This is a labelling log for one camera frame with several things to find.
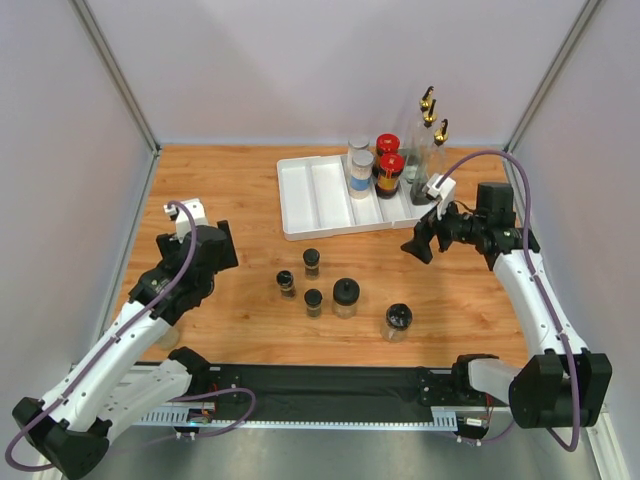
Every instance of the red lid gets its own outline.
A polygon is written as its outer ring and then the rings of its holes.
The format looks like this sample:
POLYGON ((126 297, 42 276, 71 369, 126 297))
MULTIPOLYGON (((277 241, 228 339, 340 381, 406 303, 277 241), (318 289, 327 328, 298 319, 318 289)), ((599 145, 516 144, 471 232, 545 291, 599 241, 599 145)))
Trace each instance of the red lid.
POLYGON ((380 168, 389 173, 401 172, 404 168, 404 158, 397 153, 385 153, 380 157, 380 168))
POLYGON ((400 148, 400 139, 393 133, 383 133, 376 140, 376 148, 382 153, 396 153, 400 148))

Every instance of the gray floor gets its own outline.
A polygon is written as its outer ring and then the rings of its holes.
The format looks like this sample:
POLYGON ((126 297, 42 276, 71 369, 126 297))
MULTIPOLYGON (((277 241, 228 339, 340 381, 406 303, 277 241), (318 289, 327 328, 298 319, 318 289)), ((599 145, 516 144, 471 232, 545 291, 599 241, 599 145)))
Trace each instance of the gray floor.
MULTIPOLYGON (((494 415, 499 433, 506 416, 494 415)), ((135 447, 170 433, 135 427, 114 444, 135 447)), ((241 429, 195 443, 168 441, 106 458, 87 480, 599 479, 586 439, 566 453, 546 431, 514 429, 480 448, 428 432, 241 429)))

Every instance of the gold pourer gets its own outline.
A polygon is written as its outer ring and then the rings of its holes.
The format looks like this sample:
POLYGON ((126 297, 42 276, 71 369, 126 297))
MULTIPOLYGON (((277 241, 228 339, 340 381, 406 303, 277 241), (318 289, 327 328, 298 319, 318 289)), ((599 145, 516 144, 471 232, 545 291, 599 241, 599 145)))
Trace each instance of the gold pourer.
POLYGON ((433 96, 433 85, 427 88, 427 91, 424 92, 424 95, 420 99, 420 110, 424 112, 425 110, 429 110, 431 108, 432 96, 433 96))
POLYGON ((431 102, 431 107, 429 107, 429 110, 425 110, 422 113, 424 126, 427 128, 431 128, 431 125, 433 125, 433 123, 436 121, 436 118, 438 118, 438 114, 436 113, 436 99, 434 98, 431 102))
POLYGON ((449 129, 449 120, 445 118, 440 124, 440 128, 436 130, 436 132, 433 134, 433 143, 436 146, 439 147, 449 139, 449 132, 447 131, 448 129, 449 129))

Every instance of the white tray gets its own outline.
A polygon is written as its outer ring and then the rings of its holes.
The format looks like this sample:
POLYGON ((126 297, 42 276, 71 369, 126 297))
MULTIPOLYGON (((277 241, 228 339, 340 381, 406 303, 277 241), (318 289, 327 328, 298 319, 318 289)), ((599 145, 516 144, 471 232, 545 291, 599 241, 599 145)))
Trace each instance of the white tray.
POLYGON ((403 179, 392 198, 379 198, 373 182, 366 198, 352 198, 345 180, 345 160, 346 155, 334 155, 278 162, 282 227, 287 240, 409 228, 434 207, 435 202, 413 205, 411 186, 403 179))

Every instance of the robotic arm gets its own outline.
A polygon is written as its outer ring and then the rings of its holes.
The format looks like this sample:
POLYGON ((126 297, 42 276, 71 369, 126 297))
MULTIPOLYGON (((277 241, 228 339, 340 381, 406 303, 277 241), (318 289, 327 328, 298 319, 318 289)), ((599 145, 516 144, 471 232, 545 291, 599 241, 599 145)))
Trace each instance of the robotic arm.
POLYGON ((116 321, 78 366, 41 400, 23 398, 13 410, 13 417, 24 428, 63 399, 26 438, 71 480, 91 471, 110 443, 149 410, 193 390, 199 377, 208 372, 209 363, 204 358, 181 348, 171 352, 167 360, 144 378, 115 389, 156 340, 185 312, 198 307, 213 293, 214 275, 238 265, 227 222, 219 222, 217 228, 209 226, 198 199, 184 202, 184 206, 196 224, 196 246, 188 268, 175 286, 164 291, 187 261, 192 238, 187 215, 175 207, 165 207, 176 222, 176 234, 157 237, 162 260, 142 274, 116 321), (157 302, 155 306, 121 333, 122 326, 152 301, 157 302), (79 379, 88 365, 90 371, 79 379), (78 383, 65 396, 65 390, 73 382, 78 383))
MULTIPOLYGON (((553 428, 572 425, 573 406, 568 358, 549 309, 528 268, 523 229, 516 227, 513 189, 509 184, 478 185, 476 209, 460 213, 453 202, 455 182, 446 179, 441 191, 437 178, 429 182, 436 209, 415 226, 413 239, 402 246, 424 263, 433 254, 429 246, 437 237, 441 252, 453 242, 474 245, 484 256, 506 290, 527 342, 531 359, 524 368, 509 366, 493 355, 465 355, 453 366, 461 390, 486 392, 508 404, 522 428, 553 428)), ((591 353, 562 311, 544 271, 540 247, 529 232, 529 255, 535 274, 544 286, 567 336, 577 370, 580 426, 593 426, 600 413, 612 375, 605 354, 591 353)))

